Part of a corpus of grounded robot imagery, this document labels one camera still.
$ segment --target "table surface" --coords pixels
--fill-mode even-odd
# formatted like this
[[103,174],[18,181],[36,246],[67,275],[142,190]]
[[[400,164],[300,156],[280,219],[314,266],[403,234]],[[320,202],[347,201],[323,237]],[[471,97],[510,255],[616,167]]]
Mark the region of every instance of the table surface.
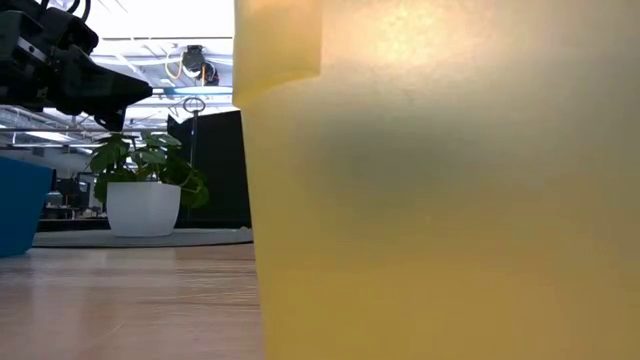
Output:
[[252,245],[0,259],[0,358],[262,357]]

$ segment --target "black cable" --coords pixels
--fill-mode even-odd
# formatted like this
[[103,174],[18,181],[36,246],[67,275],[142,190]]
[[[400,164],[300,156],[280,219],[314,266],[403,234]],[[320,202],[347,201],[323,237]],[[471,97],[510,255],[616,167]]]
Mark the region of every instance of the black cable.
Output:
[[78,6],[80,6],[80,0],[73,0],[73,4],[70,8],[67,9],[67,12],[73,14],[74,12],[76,12],[76,10],[78,10]]
[[40,13],[42,14],[45,10],[47,10],[47,6],[49,6],[49,0],[42,0],[40,2]]
[[82,13],[82,21],[87,22],[89,13],[91,12],[91,0],[84,0],[84,12]]

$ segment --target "blue bin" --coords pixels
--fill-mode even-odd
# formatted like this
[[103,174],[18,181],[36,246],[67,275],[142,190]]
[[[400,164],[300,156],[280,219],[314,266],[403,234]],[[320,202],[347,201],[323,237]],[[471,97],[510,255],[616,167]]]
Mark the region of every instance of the blue bin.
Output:
[[52,176],[51,169],[0,156],[0,257],[31,248]]

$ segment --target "translucent plastic cup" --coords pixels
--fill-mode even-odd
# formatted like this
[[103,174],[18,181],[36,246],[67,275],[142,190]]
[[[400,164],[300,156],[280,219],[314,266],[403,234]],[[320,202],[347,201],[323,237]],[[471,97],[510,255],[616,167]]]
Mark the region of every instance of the translucent plastic cup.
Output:
[[640,359],[639,18],[237,0],[267,360]]

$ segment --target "ceiling light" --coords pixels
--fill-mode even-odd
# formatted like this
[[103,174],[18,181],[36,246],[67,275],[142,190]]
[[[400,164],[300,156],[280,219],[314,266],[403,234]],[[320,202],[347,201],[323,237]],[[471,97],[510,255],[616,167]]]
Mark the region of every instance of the ceiling light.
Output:
[[75,147],[75,148],[95,148],[95,147],[100,147],[103,144],[69,144],[69,147]]
[[46,148],[61,148],[64,145],[62,144],[13,144],[12,147],[25,147],[25,148],[33,148],[33,147],[46,147]]
[[45,140],[58,141],[58,142],[68,142],[75,140],[72,137],[62,135],[60,133],[52,133],[52,132],[40,132],[40,131],[29,131],[26,133],[27,135],[39,137]]

